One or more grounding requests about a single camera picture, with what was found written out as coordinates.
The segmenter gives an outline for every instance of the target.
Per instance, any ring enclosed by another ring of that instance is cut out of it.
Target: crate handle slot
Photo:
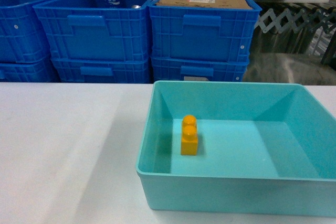
[[[191,26],[218,26],[221,25],[220,16],[189,15],[183,16],[183,25]]]
[[[104,16],[68,15],[70,26],[106,26]]]
[[[0,80],[5,80],[6,79],[6,73],[4,70],[0,70]]]
[[[181,66],[181,75],[182,76],[196,76],[196,77],[213,77],[214,69],[213,68]]]
[[[80,67],[83,76],[113,76],[112,68]]]

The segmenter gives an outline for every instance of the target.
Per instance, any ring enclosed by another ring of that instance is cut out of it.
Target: cardboard
[[[200,0],[200,3],[197,0],[160,0],[156,5],[252,10],[245,0]]]

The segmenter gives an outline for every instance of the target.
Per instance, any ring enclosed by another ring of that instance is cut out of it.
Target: white table
[[[336,86],[307,88],[336,115]],[[151,91],[0,83],[0,223],[336,223],[151,210],[135,172]]]

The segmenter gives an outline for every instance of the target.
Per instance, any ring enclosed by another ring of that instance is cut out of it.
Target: plastic tray
[[[52,59],[62,82],[149,83],[149,61]]]
[[[153,54],[161,58],[247,62],[254,25],[261,8],[252,10],[156,6],[150,4]]]
[[[209,61],[162,59],[151,57],[154,81],[204,80],[242,81],[247,63],[233,64]]]
[[[50,54],[32,6],[46,0],[0,0],[0,62],[31,63]]]
[[[151,49],[148,0],[54,0],[34,6],[58,59],[143,61]],[[141,8],[133,9],[132,5]]]
[[[0,63],[1,82],[58,82],[50,57],[29,64]]]
[[[187,114],[196,156],[180,155]],[[159,81],[136,171],[153,209],[336,217],[335,136],[298,84]]]

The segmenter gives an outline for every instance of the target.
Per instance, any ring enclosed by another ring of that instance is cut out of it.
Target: yellow lego brick
[[[187,125],[192,125],[197,128],[196,117],[194,117],[193,115],[186,115],[185,117],[183,117],[182,127],[187,126]]]
[[[197,154],[198,137],[196,118],[192,115],[185,116],[182,121],[181,155]]]

